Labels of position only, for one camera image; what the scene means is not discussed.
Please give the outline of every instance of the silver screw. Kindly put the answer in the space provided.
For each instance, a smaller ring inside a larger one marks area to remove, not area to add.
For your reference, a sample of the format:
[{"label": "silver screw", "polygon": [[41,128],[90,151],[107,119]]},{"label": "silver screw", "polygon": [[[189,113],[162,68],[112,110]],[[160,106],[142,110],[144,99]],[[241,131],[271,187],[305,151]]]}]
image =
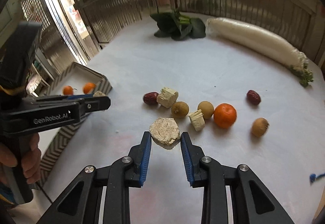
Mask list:
[{"label": "silver screw", "polygon": [[91,166],[91,165],[89,165],[89,166],[87,166],[85,169],[84,169],[84,171],[86,172],[86,173],[92,173],[93,171],[94,171],[94,167],[93,166]]},{"label": "silver screw", "polygon": [[248,169],[249,169],[249,167],[248,167],[247,165],[245,165],[245,164],[241,164],[241,165],[239,166],[239,169],[240,169],[241,171],[243,171],[243,172],[247,172]]},{"label": "silver screw", "polygon": [[209,163],[209,162],[211,162],[211,157],[209,157],[209,156],[203,156],[202,157],[202,162],[205,162],[205,163]]},{"label": "silver screw", "polygon": [[129,157],[129,156],[125,156],[125,157],[122,158],[122,162],[124,162],[124,163],[129,163],[131,161],[132,161],[132,158]]}]

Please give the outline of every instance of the white radish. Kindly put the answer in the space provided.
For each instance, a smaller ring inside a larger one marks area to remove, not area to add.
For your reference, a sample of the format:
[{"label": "white radish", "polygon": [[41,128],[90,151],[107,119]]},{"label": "white radish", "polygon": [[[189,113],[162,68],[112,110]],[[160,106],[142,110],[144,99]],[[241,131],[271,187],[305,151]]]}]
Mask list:
[{"label": "white radish", "polygon": [[229,18],[209,18],[206,28],[208,34],[217,34],[283,64],[301,79],[304,87],[313,81],[306,55],[275,33]]}]

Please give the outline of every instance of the table surface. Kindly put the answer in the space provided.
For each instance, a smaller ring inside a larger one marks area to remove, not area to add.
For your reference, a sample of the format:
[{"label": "table surface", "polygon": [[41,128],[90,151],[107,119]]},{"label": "table surface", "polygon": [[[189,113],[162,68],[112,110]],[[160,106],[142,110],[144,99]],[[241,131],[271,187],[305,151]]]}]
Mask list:
[{"label": "table surface", "polygon": [[[196,132],[188,117],[177,120],[179,129],[221,164],[247,164],[296,224],[311,223],[325,184],[309,183],[311,173],[325,170],[320,69],[309,64],[315,81],[303,88],[285,67],[240,45],[209,37],[177,42],[155,38],[156,30],[150,18],[128,26],[87,65],[110,80],[112,105],[92,113],[70,141],[44,186],[48,195],[57,198],[85,166],[104,167],[127,155],[158,117],[170,117],[170,109],[142,102],[145,93],[166,86],[191,112],[204,100],[233,105],[238,117],[228,130],[210,119]],[[256,108],[245,100],[250,89],[262,98]],[[258,117],[270,123],[261,139],[250,135]],[[132,224],[200,223],[202,200],[203,189],[186,180],[180,145],[165,150],[153,143],[147,181],[130,190]],[[41,205],[48,207],[45,198]]]}]

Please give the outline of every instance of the orange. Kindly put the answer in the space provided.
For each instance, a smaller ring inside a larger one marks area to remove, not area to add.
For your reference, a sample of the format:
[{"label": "orange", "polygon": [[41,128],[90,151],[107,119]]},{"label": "orange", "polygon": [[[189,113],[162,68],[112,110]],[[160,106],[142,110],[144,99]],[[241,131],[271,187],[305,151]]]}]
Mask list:
[{"label": "orange", "polygon": [[220,104],[213,113],[214,122],[223,129],[230,128],[237,118],[236,109],[230,104]]},{"label": "orange", "polygon": [[72,88],[72,86],[65,86],[63,87],[63,94],[65,96],[70,96],[70,95],[73,95],[74,94],[74,89]]},{"label": "orange", "polygon": [[83,86],[83,93],[86,95],[96,87],[94,83],[87,83]]}]

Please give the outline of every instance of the human hand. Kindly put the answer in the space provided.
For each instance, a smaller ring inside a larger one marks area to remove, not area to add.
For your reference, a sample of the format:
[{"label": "human hand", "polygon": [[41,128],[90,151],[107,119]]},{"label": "human hand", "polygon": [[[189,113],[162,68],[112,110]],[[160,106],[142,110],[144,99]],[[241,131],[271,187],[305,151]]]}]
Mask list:
[{"label": "human hand", "polygon": [[[38,133],[34,133],[29,143],[30,151],[22,157],[22,170],[27,179],[27,184],[35,183],[41,178],[41,150],[38,148],[39,140]],[[0,182],[8,185],[7,179],[2,171],[2,165],[15,167],[17,166],[17,159],[5,145],[0,143]]]}]

